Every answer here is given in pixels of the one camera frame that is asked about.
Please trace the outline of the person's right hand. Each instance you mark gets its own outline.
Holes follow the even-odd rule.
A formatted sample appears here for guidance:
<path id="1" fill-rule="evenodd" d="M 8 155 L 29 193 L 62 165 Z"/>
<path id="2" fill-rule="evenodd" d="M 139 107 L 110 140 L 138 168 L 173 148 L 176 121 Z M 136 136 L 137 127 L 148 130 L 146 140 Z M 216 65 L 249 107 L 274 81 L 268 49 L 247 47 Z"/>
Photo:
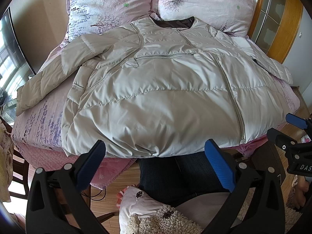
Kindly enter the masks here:
<path id="1" fill-rule="evenodd" d="M 304 176 L 296 175 L 292 183 L 286 206 L 291 209 L 300 209 L 305 206 L 305 194 L 309 190 L 309 182 Z"/>

